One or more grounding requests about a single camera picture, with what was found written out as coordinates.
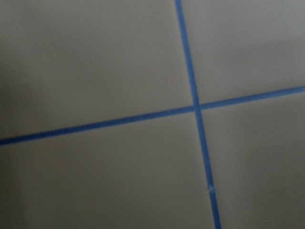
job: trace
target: gray surface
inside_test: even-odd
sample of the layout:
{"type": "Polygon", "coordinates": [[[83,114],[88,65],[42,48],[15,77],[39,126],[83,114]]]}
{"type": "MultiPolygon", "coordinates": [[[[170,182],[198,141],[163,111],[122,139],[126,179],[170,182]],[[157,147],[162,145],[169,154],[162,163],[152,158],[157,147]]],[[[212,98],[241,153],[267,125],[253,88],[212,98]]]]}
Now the gray surface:
{"type": "Polygon", "coordinates": [[[305,85],[305,1],[183,1],[201,102],[305,85]]]}
{"type": "Polygon", "coordinates": [[[305,225],[305,94],[204,111],[225,229],[305,225]]]}
{"type": "Polygon", "coordinates": [[[0,147],[0,156],[0,228],[214,228],[193,114],[0,147]]]}
{"type": "Polygon", "coordinates": [[[0,138],[192,104],[171,0],[3,0],[0,31],[0,138]]]}

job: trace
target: blue line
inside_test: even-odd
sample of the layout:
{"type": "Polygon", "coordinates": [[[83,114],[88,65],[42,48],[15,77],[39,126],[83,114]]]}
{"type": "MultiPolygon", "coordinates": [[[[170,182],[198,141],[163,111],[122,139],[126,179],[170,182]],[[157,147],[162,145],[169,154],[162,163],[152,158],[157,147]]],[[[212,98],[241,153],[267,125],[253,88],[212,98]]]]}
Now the blue line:
{"type": "Polygon", "coordinates": [[[170,116],[170,115],[179,115],[179,114],[193,112],[193,111],[194,111],[193,106],[187,106],[187,107],[182,107],[182,108],[177,108],[177,109],[172,109],[172,110],[167,110],[167,111],[160,111],[160,112],[154,112],[154,113],[149,113],[149,114],[141,114],[141,115],[120,118],[120,119],[115,119],[115,120],[109,120],[109,121],[104,121],[104,122],[67,127],[67,128],[58,129],[58,130],[50,130],[50,131],[36,133],[36,134],[5,138],[5,139],[0,140],[0,146],[13,144],[13,143],[19,143],[19,142],[25,142],[25,141],[31,141],[31,140],[35,140],[35,139],[47,138],[47,137],[52,137],[52,136],[66,135],[66,134],[76,133],[76,132],[80,132],[80,131],[105,128],[105,127],[114,126],[114,125],[133,123],[133,122],[138,122],[138,121],[147,120],[147,119],[166,117],[166,116],[170,116]]]}
{"type": "Polygon", "coordinates": [[[206,103],[206,104],[200,105],[200,108],[202,110],[206,110],[206,109],[212,109],[212,108],[217,108],[217,107],[222,107],[222,106],[229,106],[229,105],[233,105],[233,104],[247,103],[247,102],[261,100],[261,99],[270,99],[270,98],[275,98],[275,97],[285,96],[285,95],[290,95],[290,94],[296,94],[296,93],[301,93],[301,92],[305,92],[305,86],[206,103]]]}
{"type": "Polygon", "coordinates": [[[189,47],[189,41],[188,41],[186,26],[185,26],[185,22],[184,22],[183,7],[182,7],[180,0],[175,0],[175,3],[176,3],[178,22],[179,22],[179,26],[180,26],[181,38],[182,38],[182,43],[183,43],[185,61],[186,61],[186,65],[187,65],[187,71],[188,71],[189,81],[190,81],[190,86],[191,86],[191,91],[192,91],[193,104],[194,104],[195,113],[196,113],[197,127],[198,127],[198,132],[199,132],[201,148],[202,148],[206,179],[207,179],[207,183],[208,183],[208,188],[210,190],[209,195],[210,195],[210,200],[211,200],[211,205],[212,205],[214,224],[215,224],[216,229],[221,229],[220,217],[219,217],[217,200],[216,200],[216,193],[215,193],[212,170],[211,170],[210,157],[209,157],[209,153],[208,153],[208,147],[206,144],[203,119],[201,116],[201,108],[200,108],[199,99],[198,99],[195,73],[194,73],[192,56],[191,56],[191,49],[189,47]]]}
{"type": "MultiPolygon", "coordinates": [[[[248,96],[227,99],[227,100],[222,100],[222,101],[216,101],[216,102],[211,102],[211,103],[205,103],[205,104],[200,105],[200,109],[207,110],[207,109],[213,109],[213,108],[222,107],[222,106],[247,103],[247,102],[251,102],[251,101],[275,98],[275,97],[279,97],[279,96],[297,94],[297,93],[302,93],[302,92],[305,92],[305,86],[294,87],[294,88],[289,88],[289,89],[284,89],[284,90],[279,90],[279,91],[274,91],[274,92],[266,92],[266,93],[261,93],[261,94],[248,95],[248,96]]],[[[51,137],[51,136],[65,135],[65,134],[75,133],[75,132],[79,132],[79,131],[103,128],[103,127],[108,127],[108,126],[113,126],[113,125],[121,125],[121,124],[141,121],[141,120],[152,119],[152,118],[177,115],[177,114],[192,112],[192,111],[195,111],[195,109],[196,108],[192,107],[192,106],[182,107],[182,108],[177,108],[177,109],[173,109],[173,110],[155,112],[155,113],[150,113],[150,114],[142,114],[142,115],[126,117],[126,118],[121,118],[121,119],[116,119],[116,120],[110,120],[110,121],[105,121],[105,122],[80,125],[80,126],[68,127],[68,128],[58,129],[58,130],[51,130],[51,131],[46,131],[46,132],[41,132],[41,133],[36,133],[36,134],[0,139],[0,146],[12,144],[12,143],[30,141],[30,140],[40,139],[40,138],[46,138],[46,137],[51,137]]]]}

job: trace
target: blue tape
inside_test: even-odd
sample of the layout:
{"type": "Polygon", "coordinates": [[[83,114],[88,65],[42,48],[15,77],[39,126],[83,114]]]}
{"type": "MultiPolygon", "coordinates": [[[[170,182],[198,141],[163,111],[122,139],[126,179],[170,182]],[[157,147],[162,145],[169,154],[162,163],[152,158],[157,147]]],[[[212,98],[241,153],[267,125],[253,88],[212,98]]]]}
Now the blue tape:
{"type": "Polygon", "coordinates": [[[193,111],[194,111],[193,106],[187,106],[187,107],[182,107],[182,108],[177,108],[177,109],[172,109],[172,110],[167,110],[167,111],[160,111],[160,112],[155,112],[155,113],[136,115],[136,116],[109,120],[109,121],[104,121],[104,122],[67,127],[67,128],[63,128],[63,129],[51,130],[51,131],[46,131],[46,132],[41,132],[41,133],[36,133],[36,134],[11,137],[11,138],[6,138],[6,139],[0,140],[0,146],[13,144],[13,143],[19,143],[19,142],[25,142],[25,141],[31,141],[31,140],[35,140],[35,139],[72,134],[72,133],[76,133],[76,132],[88,131],[88,130],[93,130],[93,129],[97,129],[97,128],[105,128],[105,127],[114,126],[114,125],[122,125],[122,124],[127,124],[127,123],[139,122],[139,121],[147,120],[147,119],[161,118],[161,117],[166,117],[166,116],[171,116],[171,115],[179,115],[179,114],[193,112],[193,111]]]}
{"type": "Polygon", "coordinates": [[[178,22],[179,22],[179,26],[180,26],[181,38],[182,38],[182,43],[183,43],[185,61],[186,61],[186,65],[187,65],[187,71],[188,71],[188,76],[189,76],[189,81],[190,81],[190,86],[191,86],[191,91],[192,91],[193,104],[194,104],[195,113],[196,113],[197,127],[198,127],[201,148],[202,148],[206,179],[207,179],[207,183],[208,183],[208,188],[210,190],[209,195],[210,195],[210,201],[211,201],[211,205],[212,205],[214,224],[215,224],[216,229],[221,229],[216,193],[215,193],[215,189],[214,189],[213,176],[212,176],[212,170],[211,170],[210,157],[209,157],[208,148],[207,148],[207,144],[206,144],[203,119],[201,116],[201,107],[199,105],[199,99],[198,99],[195,73],[194,73],[192,56],[191,56],[191,49],[189,46],[186,26],[185,26],[185,22],[184,22],[183,8],[182,8],[182,4],[181,4],[180,0],[175,0],[175,4],[176,4],[178,22]]]}
{"type": "Polygon", "coordinates": [[[296,94],[296,93],[301,93],[301,92],[305,92],[305,86],[206,103],[206,104],[200,105],[200,108],[202,110],[206,110],[206,109],[212,109],[212,108],[217,108],[217,107],[222,107],[222,106],[229,106],[229,105],[233,105],[233,104],[247,103],[247,102],[251,102],[251,101],[255,101],[255,100],[270,99],[270,98],[275,98],[275,97],[290,95],[290,94],[296,94]]]}

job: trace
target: blue painter's tape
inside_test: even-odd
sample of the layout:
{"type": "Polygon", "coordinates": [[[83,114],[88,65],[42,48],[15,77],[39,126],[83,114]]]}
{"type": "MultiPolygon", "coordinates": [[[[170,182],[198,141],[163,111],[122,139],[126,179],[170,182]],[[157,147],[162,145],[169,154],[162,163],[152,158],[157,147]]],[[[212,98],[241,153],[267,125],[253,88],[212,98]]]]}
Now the blue painter's tape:
{"type": "Polygon", "coordinates": [[[189,81],[190,81],[190,86],[191,86],[193,104],[194,104],[194,108],[195,108],[198,133],[199,133],[203,160],[204,160],[204,168],[205,168],[206,178],[207,178],[207,182],[208,182],[208,187],[210,190],[212,190],[212,191],[210,191],[210,200],[211,200],[211,205],[212,205],[214,224],[215,224],[216,229],[221,229],[217,200],[216,200],[216,193],[215,193],[215,189],[214,189],[213,176],[212,176],[212,170],[211,170],[211,163],[210,163],[208,148],[207,148],[207,144],[206,144],[204,125],[203,125],[203,120],[202,120],[202,116],[201,116],[201,108],[200,108],[199,99],[198,99],[195,73],[194,73],[192,56],[191,56],[191,49],[189,46],[189,41],[188,41],[188,37],[187,37],[187,31],[186,31],[186,26],[185,26],[185,21],[184,21],[184,16],[183,16],[183,7],[182,7],[180,0],[175,0],[175,5],[176,5],[176,10],[177,10],[178,22],[179,22],[179,26],[180,26],[185,61],[186,61],[186,65],[187,65],[187,71],[188,71],[188,76],[189,76],[189,81]]]}
{"type": "Polygon", "coordinates": [[[30,135],[23,135],[23,136],[17,136],[17,137],[11,137],[0,140],[0,146],[18,143],[18,142],[25,142],[25,141],[31,141],[35,139],[41,139],[41,138],[47,138],[52,136],[59,136],[59,135],[66,135],[66,134],[72,134],[80,131],[88,131],[98,128],[105,128],[109,126],[114,125],[122,125],[127,123],[133,123],[133,122],[139,122],[142,120],[147,119],[153,119],[153,118],[161,118],[171,115],[179,115],[183,113],[193,112],[194,107],[193,106],[187,106],[167,111],[160,111],[155,113],[149,113],[149,114],[142,114],[142,115],[136,115],[131,116],[127,118],[120,118],[115,120],[109,120],[99,123],[92,123],[92,124],[86,124],[86,125],[79,125],[79,126],[73,126],[73,127],[67,127],[63,129],[58,130],[50,130],[46,132],[36,133],[36,134],[30,134],[30,135]]]}
{"type": "Polygon", "coordinates": [[[217,107],[222,107],[222,106],[247,103],[247,102],[262,100],[262,99],[270,99],[270,98],[275,98],[275,97],[279,97],[279,96],[285,96],[285,95],[302,93],[302,92],[305,92],[305,86],[206,103],[206,104],[200,105],[200,108],[202,110],[207,110],[207,109],[212,109],[212,108],[217,108],[217,107]]]}

